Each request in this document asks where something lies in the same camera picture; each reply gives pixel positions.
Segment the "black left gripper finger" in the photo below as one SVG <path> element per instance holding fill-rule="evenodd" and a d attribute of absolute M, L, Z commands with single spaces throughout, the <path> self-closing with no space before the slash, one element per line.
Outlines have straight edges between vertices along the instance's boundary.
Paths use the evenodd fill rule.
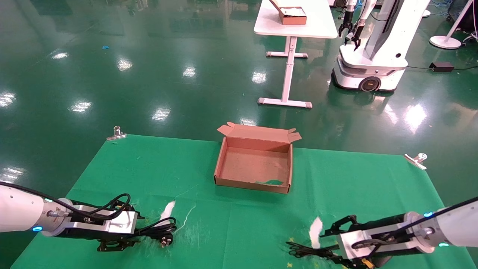
<path fill-rule="evenodd" d="M 125 203 L 123 201 L 114 201 L 114 203 L 112 203 L 112 210 L 120 210 L 121 208 L 123 208 L 125 211 L 136 212 L 138 219 L 145 219 L 145 217 L 141 215 L 140 211 L 136 210 L 130 203 Z"/>
<path fill-rule="evenodd" d="M 120 239 L 118 241 L 98 240 L 98 242 L 100 243 L 97 248 L 98 252 L 116 252 L 123 251 L 128 247 L 133 247 L 141 241 L 137 239 Z"/>

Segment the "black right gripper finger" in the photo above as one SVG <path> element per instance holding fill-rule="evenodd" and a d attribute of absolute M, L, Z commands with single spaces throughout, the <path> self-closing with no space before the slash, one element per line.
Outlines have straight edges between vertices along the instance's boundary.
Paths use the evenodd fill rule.
<path fill-rule="evenodd" d="M 348 230 L 341 229 L 341 227 L 347 223 L 350 223 Z M 328 237 L 332 235 L 348 233 L 349 231 L 351 231 L 352 228 L 356 227 L 357 225 L 359 225 L 359 222 L 357 221 L 357 216 L 348 215 L 348 216 L 345 216 L 344 218 L 339 219 L 338 221 L 333 222 L 330 228 L 326 229 L 324 231 L 324 234 L 321 235 L 320 237 Z"/>
<path fill-rule="evenodd" d="M 374 269 L 374 264 L 367 258 L 345 259 L 342 256 L 333 254 L 328 259 L 348 269 Z"/>

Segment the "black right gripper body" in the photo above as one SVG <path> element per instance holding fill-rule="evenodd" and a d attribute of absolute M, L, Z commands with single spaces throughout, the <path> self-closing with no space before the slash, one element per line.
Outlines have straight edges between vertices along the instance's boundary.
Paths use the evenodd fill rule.
<path fill-rule="evenodd" d="M 389 233 L 408 225 L 412 217 L 409 213 L 403 213 L 396 216 L 390 216 L 375 221 L 368 221 L 357 226 L 358 230 L 366 231 L 379 229 L 379 233 Z"/>

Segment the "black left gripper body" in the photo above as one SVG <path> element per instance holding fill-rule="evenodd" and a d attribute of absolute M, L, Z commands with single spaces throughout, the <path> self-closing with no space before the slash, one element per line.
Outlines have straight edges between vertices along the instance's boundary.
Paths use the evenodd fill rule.
<path fill-rule="evenodd" d="M 83 228 L 65 228 L 56 237 L 85 240 L 113 241 L 113 235 L 105 231 Z"/>

